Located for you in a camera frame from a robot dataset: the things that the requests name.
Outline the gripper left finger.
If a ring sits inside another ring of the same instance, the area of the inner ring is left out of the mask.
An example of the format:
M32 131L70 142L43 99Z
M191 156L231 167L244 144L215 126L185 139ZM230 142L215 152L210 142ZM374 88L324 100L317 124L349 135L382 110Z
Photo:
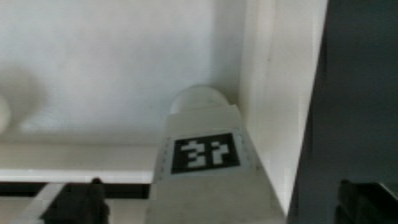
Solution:
M16 224L109 224L111 208L100 178L89 183L52 183L45 186Z

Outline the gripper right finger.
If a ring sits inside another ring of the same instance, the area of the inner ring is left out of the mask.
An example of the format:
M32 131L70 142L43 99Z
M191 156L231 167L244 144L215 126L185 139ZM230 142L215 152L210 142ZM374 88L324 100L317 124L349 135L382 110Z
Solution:
M398 183L342 181L334 224L398 224Z

